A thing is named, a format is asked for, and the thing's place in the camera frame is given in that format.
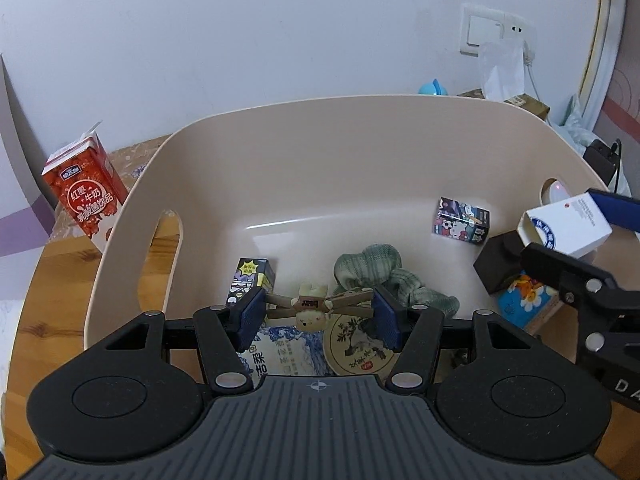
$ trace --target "blue box with flower print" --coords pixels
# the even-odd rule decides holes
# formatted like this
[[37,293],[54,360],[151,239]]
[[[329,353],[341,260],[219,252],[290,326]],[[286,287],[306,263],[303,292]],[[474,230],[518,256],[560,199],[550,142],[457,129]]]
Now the blue box with flower print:
[[558,292],[554,288],[532,279],[524,272],[498,298],[502,316],[530,333],[536,332],[542,324],[534,323],[536,318],[546,320],[560,304]]

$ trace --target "white box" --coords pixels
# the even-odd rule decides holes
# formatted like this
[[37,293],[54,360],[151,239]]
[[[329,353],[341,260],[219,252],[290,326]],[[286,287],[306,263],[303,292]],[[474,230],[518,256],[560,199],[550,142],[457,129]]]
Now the white box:
[[530,209],[520,219],[524,245],[539,243],[574,258],[590,253],[611,234],[611,226],[589,193]]

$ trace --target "light switch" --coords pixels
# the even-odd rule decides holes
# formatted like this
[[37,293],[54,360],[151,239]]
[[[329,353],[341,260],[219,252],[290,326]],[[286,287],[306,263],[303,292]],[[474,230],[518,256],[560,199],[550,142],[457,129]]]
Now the light switch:
[[466,42],[470,46],[480,46],[489,41],[500,40],[502,24],[489,18],[469,16],[469,30]]

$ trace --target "beige plastic basin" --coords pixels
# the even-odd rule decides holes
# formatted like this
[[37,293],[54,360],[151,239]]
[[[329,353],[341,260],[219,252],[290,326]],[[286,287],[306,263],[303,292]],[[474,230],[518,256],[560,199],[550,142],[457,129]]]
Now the beige plastic basin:
[[[95,280],[85,346],[140,313],[138,279],[164,210],[181,222],[168,318],[225,301],[240,257],[270,259],[276,292],[294,296],[305,280],[331,288],[336,258],[376,242],[398,248],[427,286],[456,295],[459,317],[495,309],[472,267],[479,248],[431,233],[438,199],[488,209],[497,235],[540,204],[549,178],[572,194],[604,189],[543,121],[508,104],[359,96],[202,119],[167,139],[126,201]],[[595,263],[640,288],[639,245],[615,229]],[[570,319],[560,311],[545,327],[555,346],[575,345]]]

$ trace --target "white flower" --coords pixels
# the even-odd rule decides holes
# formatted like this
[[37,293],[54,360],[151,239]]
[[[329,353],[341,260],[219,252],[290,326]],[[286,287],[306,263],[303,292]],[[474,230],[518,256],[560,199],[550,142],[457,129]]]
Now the white flower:
[[542,295],[545,293],[545,287],[539,286],[538,288],[532,288],[526,298],[520,300],[520,306],[524,307],[525,312],[531,312],[534,307],[539,307],[542,304]]

